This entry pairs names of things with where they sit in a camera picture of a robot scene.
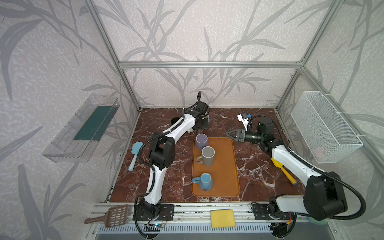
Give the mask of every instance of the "spatula head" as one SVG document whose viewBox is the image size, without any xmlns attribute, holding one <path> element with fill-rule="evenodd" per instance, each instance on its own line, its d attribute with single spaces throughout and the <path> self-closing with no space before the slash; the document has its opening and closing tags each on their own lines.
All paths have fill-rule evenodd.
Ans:
<svg viewBox="0 0 384 240">
<path fill-rule="evenodd" d="M 127 222 L 128 204 L 108 209 L 104 220 L 106 228 L 124 225 Z"/>
<path fill-rule="evenodd" d="M 276 161 L 276 160 L 273 159 L 273 158 L 271 158 L 271 159 L 272 159 L 273 164 L 274 164 L 276 167 L 278 167 L 278 168 L 282 168 L 282 167 L 283 167 L 283 165 L 282 165 L 281 163 L 279 163 L 278 161 Z"/>
<path fill-rule="evenodd" d="M 138 154 L 142 145 L 143 145 L 142 142 L 136 142 L 135 144 L 133 144 L 133 146 L 132 146 L 132 154 Z"/>
</svg>

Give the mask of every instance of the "blue mug handle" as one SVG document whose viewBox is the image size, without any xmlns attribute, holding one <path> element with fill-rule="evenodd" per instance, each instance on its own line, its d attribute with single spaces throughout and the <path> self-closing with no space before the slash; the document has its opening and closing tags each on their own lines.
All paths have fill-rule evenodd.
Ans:
<svg viewBox="0 0 384 240">
<path fill-rule="evenodd" d="M 200 177 L 192 178 L 192 183 L 199 183 L 199 182 L 200 182 Z"/>
</svg>

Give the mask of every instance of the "yellow sponge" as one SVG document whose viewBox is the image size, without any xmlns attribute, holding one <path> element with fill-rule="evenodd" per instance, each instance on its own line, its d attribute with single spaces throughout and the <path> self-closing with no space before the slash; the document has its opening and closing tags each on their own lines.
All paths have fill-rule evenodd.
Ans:
<svg viewBox="0 0 384 240">
<path fill-rule="evenodd" d="M 232 209 L 211 211 L 212 228 L 235 227 L 235 215 Z"/>
</svg>

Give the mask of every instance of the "brown litter scoop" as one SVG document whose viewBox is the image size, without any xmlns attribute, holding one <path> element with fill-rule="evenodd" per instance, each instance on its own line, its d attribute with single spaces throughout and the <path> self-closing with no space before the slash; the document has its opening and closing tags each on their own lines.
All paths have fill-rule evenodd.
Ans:
<svg viewBox="0 0 384 240">
<path fill-rule="evenodd" d="M 127 222 L 128 205 L 111 207 L 101 217 L 87 218 L 84 223 L 104 222 L 106 228 L 124 225 Z"/>
</svg>

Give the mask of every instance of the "mug handle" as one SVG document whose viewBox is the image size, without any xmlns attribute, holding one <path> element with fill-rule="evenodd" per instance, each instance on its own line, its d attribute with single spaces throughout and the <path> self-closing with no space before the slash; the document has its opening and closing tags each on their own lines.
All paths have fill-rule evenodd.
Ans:
<svg viewBox="0 0 384 240">
<path fill-rule="evenodd" d="M 192 183 L 199 183 L 199 182 L 200 182 L 200 177 L 192 178 Z"/>
<path fill-rule="evenodd" d="M 198 156 L 198 157 L 196 158 L 196 162 L 197 162 L 198 164 L 203 163 L 203 160 L 199 161 L 199 159 L 202 159 L 202 158 L 203 158 L 203 156 Z"/>
</svg>

